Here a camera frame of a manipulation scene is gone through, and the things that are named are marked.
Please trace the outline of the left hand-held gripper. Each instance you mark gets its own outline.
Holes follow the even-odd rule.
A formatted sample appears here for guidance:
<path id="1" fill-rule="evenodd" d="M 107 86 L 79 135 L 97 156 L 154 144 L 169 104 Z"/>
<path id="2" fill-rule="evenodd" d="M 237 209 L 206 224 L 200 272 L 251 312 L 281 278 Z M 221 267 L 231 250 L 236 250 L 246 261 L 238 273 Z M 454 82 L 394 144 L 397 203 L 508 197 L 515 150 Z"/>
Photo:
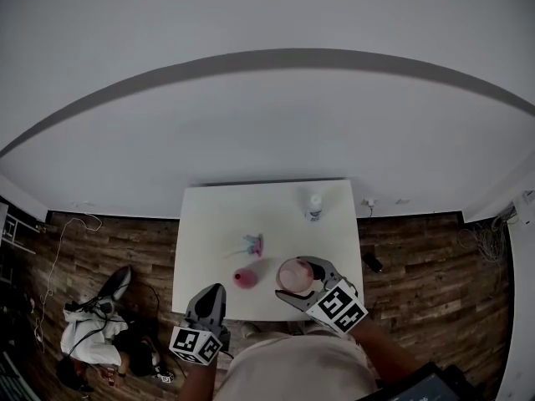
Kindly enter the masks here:
<path id="1" fill-rule="evenodd" d="M 174 326 L 169 349 L 180 360 L 210 365 L 228 350 L 231 333 L 224 325 L 227 292 L 221 283 L 202 289 L 188 303 L 186 318 Z"/>

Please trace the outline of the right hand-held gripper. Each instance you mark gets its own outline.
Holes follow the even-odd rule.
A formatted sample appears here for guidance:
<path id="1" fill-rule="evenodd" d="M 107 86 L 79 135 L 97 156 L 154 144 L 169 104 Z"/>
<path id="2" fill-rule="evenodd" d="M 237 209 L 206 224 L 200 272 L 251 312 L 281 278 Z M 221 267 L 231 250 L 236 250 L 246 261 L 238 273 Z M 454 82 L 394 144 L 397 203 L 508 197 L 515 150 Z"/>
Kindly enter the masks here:
<path id="1" fill-rule="evenodd" d="M 330 261 L 316 256 L 298 256 L 296 260 L 303 268 L 304 281 L 320 281 L 324 289 L 319 294 L 311 291 L 306 296 L 276 290 L 278 299 L 298 310 L 307 310 L 307 315 L 315 322 L 337 334 L 349 333 L 368 316 L 354 286 L 335 272 Z"/>

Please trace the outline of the pink dimpled glass cup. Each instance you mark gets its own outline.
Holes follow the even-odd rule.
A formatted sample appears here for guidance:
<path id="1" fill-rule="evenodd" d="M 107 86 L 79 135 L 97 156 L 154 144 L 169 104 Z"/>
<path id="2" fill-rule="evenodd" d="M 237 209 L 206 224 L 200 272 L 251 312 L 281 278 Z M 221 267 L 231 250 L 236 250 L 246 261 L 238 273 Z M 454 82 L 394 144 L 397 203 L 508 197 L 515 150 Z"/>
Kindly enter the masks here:
<path id="1" fill-rule="evenodd" d="M 286 260 L 278 268 L 277 284 L 286 292 L 306 292 L 313 285 L 313 281 L 312 267 L 300 258 Z"/>

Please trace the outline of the red pink bottle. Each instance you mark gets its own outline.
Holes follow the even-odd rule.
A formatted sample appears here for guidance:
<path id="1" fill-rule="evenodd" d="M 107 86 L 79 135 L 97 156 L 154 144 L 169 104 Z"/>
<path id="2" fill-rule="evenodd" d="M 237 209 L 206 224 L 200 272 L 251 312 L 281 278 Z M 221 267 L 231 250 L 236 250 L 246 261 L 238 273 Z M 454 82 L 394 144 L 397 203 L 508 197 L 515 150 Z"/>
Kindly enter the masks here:
<path id="1" fill-rule="evenodd" d="M 255 261 L 235 270 L 232 280 L 241 289 L 252 289 L 265 277 L 268 270 L 267 260 Z"/>

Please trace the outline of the person's left forearm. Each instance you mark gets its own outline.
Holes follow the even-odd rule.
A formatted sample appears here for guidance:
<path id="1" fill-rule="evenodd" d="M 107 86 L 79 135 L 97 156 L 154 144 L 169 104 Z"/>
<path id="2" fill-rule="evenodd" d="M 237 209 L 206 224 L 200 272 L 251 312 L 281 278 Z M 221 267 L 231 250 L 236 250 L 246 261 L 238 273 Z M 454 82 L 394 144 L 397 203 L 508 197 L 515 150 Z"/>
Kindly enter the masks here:
<path id="1" fill-rule="evenodd" d="M 177 401 L 212 401 L 216 375 L 216 358 L 209 365 L 193 364 L 181 386 Z"/>

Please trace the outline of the person's right forearm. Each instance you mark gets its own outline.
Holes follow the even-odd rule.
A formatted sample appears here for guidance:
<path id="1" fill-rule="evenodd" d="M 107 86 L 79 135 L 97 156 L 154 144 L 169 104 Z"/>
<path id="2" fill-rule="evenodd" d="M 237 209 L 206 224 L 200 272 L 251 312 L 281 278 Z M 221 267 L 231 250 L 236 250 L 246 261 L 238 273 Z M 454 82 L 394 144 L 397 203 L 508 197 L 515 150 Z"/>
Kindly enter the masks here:
<path id="1" fill-rule="evenodd" d="M 369 317 L 360 321 L 349 334 L 361 345 L 380 379 L 387 384 L 400 382 L 424 365 Z"/>

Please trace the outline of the small clear white-capped bottle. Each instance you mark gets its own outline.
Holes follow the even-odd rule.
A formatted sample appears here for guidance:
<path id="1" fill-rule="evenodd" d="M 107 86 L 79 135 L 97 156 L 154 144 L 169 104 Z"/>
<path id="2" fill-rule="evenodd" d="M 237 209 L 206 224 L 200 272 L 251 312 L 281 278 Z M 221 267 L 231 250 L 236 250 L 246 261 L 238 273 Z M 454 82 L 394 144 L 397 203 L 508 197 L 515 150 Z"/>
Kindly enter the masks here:
<path id="1" fill-rule="evenodd" d="M 308 199 L 305 216 L 308 221 L 319 221 L 323 214 L 323 198 L 320 194 L 311 195 Z"/>

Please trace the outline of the person's right shoe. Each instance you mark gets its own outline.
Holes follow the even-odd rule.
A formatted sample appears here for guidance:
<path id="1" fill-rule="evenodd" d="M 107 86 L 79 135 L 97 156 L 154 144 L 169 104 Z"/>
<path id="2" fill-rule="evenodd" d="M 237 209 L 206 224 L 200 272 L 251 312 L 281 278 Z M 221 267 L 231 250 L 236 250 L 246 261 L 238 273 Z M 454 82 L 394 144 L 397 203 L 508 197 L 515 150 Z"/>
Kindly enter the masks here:
<path id="1" fill-rule="evenodd" d="M 296 321 L 288 324 L 288 330 L 293 336 L 309 335 L 321 330 L 323 327 L 314 320 Z"/>

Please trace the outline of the black flat device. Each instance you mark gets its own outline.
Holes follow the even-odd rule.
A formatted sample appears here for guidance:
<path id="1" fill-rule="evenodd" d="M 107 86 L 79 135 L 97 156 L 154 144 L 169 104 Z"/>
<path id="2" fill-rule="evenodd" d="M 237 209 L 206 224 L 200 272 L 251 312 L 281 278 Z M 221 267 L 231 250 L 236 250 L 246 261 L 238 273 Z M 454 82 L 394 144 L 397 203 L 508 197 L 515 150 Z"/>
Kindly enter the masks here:
<path id="1" fill-rule="evenodd" d="M 375 273 L 380 273 L 383 270 L 382 263 L 376 258 L 375 254 L 372 252 L 366 252 L 362 256 L 362 261 L 366 266 Z"/>

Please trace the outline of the white square table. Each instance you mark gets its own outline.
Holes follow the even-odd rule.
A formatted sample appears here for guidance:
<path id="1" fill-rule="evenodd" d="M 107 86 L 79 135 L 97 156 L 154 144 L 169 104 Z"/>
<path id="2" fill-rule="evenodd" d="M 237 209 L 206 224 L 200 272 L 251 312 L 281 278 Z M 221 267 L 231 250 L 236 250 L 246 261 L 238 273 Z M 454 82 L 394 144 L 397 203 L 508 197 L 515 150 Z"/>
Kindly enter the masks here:
<path id="1" fill-rule="evenodd" d="M 310 222 L 305 213 L 311 195 L 323 198 L 323 214 Z M 262 258 L 247 254 L 223 257 L 246 247 L 242 239 L 262 233 Z M 221 283 L 231 320 L 285 322 L 303 319 L 298 309 L 277 299 L 280 265 L 296 256 L 331 261 L 364 292 L 354 196 L 348 180 L 321 180 L 257 185 L 221 185 L 185 191 L 176 242 L 172 310 L 186 312 L 202 289 Z M 269 270 L 252 289 L 241 289 L 235 270 L 267 260 Z"/>

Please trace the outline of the person's beige shirt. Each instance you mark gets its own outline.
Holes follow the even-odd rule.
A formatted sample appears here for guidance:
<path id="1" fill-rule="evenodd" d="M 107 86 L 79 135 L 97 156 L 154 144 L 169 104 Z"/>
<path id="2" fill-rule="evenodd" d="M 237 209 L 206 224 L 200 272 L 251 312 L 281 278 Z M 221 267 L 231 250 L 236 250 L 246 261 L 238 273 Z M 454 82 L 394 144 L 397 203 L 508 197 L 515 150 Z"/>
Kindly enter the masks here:
<path id="1" fill-rule="evenodd" d="M 232 361 L 214 401 L 357 401 L 377 390 L 364 352 L 324 335 L 264 340 Z"/>

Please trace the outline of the black metal rack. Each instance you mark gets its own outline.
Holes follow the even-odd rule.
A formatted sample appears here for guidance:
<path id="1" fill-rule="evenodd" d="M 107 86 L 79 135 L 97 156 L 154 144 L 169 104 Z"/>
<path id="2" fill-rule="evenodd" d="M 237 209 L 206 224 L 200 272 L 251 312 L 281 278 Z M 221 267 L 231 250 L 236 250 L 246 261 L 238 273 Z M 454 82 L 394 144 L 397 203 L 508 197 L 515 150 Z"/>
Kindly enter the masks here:
<path id="1" fill-rule="evenodd" d="M 41 401 L 7 352 L 0 353 L 0 401 Z"/>

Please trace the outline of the white desk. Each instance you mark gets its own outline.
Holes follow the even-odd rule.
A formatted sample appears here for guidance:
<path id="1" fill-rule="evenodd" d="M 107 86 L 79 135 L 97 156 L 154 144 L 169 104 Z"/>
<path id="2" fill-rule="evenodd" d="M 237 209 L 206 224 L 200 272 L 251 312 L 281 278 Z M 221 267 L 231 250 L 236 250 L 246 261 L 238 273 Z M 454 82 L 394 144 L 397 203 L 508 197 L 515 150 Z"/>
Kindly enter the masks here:
<path id="1" fill-rule="evenodd" d="M 20 230 L 32 231 L 39 233 L 36 226 L 30 226 L 24 221 L 19 220 L 8 212 L 8 205 L 0 202 L 0 246 L 5 243 L 9 246 L 18 248 L 31 255 L 36 255 L 36 252 L 27 248 L 21 241 L 17 239 L 17 234 Z"/>

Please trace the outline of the white wall box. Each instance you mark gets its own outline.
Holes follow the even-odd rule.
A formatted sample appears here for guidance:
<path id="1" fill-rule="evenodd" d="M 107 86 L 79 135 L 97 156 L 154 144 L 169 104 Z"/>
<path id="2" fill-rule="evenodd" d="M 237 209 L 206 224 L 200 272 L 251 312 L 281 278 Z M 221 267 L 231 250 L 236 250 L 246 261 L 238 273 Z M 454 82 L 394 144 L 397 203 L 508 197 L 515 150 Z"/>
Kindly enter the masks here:
<path id="1" fill-rule="evenodd" d="M 525 226 L 535 225 L 535 190 L 525 190 L 512 203 L 519 222 Z"/>

